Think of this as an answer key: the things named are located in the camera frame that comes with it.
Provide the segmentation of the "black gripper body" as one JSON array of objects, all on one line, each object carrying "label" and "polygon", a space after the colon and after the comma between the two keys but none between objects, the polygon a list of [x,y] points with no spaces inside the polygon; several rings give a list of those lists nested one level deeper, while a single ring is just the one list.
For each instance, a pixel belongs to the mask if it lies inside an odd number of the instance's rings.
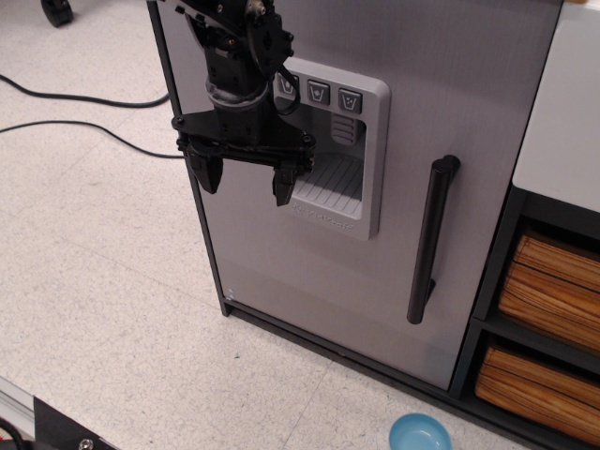
[{"label": "black gripper body", "polygon": [[184,151],[206,157],[278,168],[283,162],[296,166],[298,174],[313,167],[315,139],[287,119],[300,102],[268,98],[244,111],[211,111],[179,114],[172,126],[187,135]]}]

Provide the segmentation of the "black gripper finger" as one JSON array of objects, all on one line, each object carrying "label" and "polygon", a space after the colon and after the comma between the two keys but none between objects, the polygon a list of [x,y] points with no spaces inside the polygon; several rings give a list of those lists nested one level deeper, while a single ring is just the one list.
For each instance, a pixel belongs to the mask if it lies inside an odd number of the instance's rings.
[{"label": "black gripper finger", "polygon": [[215,194],[218,191],[223,174],[223,159],[197,154],[189,154],[188,156],[191,170],[200,186],[206,192]]},{"label": "black gripper finger", "polygon": [[277,206],[289,203],[296,180],[296,166],[291,162],[283,162],[275,173],[272,181],[273,194]]}]

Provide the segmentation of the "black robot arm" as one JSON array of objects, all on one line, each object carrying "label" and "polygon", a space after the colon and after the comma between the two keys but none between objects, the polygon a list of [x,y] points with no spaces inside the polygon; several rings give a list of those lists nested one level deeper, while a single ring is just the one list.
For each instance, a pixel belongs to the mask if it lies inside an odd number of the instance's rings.
[{"label": "black robot arm", "polygon": [[178,1],[202,48],[213,108],[172,120],[201,187],[214,194],[226,159],[274,170],[277,205],[289,203],[311,172],[315,138],[285,121],[300,105],[299,82],[285,68],[293,35],[271,1]]}]

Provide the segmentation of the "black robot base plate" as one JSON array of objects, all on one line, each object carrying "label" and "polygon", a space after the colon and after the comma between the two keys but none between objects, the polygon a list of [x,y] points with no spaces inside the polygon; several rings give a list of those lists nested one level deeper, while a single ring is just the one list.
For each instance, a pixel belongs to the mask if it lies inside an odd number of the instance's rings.
[{"label": "black robot base plate", "polygon": [[104,438],[37,397],[34,397],[34,416],[35,440],[54,449],[115,449]]}]

